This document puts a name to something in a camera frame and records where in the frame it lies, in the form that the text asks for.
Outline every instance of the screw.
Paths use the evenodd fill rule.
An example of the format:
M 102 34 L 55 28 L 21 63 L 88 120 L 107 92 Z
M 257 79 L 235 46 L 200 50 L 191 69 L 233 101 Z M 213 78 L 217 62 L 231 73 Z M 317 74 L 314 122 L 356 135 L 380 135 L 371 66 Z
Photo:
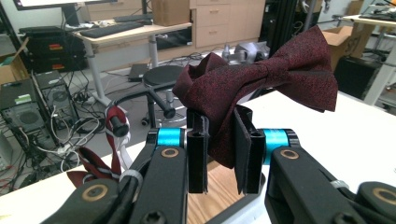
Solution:
M 340 213 L 334 217 L 334 223 L 336 224 L 355 224 L 358 220 L 348 213 Z
M 166 219 L 162 212 L 160 211 L 152 211 L 146 213 L 141 222 L 141 224 L 165 224 Z

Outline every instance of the monitor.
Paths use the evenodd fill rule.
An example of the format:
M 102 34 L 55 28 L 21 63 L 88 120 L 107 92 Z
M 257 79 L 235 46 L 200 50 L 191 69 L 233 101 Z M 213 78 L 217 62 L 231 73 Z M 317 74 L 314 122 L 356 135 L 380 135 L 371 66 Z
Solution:
M 31 10 L 40 8 L 60 7 L 65 22 L 70 26 L 79 26 L 76 5 L 111 3 L 118 0 L 13 0 L 17 10 Z

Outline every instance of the red cloth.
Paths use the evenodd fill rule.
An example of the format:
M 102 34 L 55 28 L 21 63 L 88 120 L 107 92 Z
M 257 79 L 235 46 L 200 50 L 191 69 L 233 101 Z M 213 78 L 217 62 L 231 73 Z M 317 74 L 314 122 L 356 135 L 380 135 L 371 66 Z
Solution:
M 272 58 L 254 64 L 228 65 L 210 53 L 199 65 L 183 69 L 173 93 L 184 106 L 209 118 L 208 153 L 233 168 L 233 108 L 247 94 L 271 87 L 302 105 L 334 111 L 338 87 L 330 50 L 317 26 L 295 36 Z

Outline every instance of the blue ring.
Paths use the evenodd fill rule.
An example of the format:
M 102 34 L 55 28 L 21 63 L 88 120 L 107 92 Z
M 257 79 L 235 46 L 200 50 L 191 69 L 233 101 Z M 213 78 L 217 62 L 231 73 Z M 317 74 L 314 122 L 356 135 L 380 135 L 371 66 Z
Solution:
M 158 131 L 157 146 L 180 146 L 180 128 L 161 128 Z
M 264 164 L 269 165 L 274 149 L 277 147 L 288 146 L 289 138 L 283 129 L 264 129 L 263 132 L 265 134 L 265 145 L 267 147 Z

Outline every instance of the black stool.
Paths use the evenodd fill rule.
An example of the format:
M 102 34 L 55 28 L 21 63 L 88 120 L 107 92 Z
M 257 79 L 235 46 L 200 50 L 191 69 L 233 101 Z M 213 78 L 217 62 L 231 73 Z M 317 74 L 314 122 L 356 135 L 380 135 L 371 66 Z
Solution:
M 180 75 L 181 71 L 183 70 L 183 67 L 176 66 L 176 65 L 164 65 L 164 66 L 159 66 L 152 68 L 148 70 L 144 75 L 143 75 L 143 84 L 145 84 L 148 87 L 154 87 L 157 85 L 162 85 L 165 83 L 169 82 L 176 82 L 178 76 Z M 171 106 L 174 107 L 174 99 L 176 99 L 172 93 L 172 90 L 167 90 L 166 91 L 166 100 L 165 102 Z M 163 123 L 171 123 L 171 122 L 179 122 L 182 121 L 183 119 L 186 119 L 185 116 L 182 116 L 178 113 L 175 114 L 175 118 L 171 119 L 158 119 L 160 122 L 160 126 L 162 126 Z M 145 118 L 142 119 L 142 124 L 143 125 L 148 125 L 150 122 L 156 122 L 156 120 L 150 120 L 149 116 L 146 116 Z

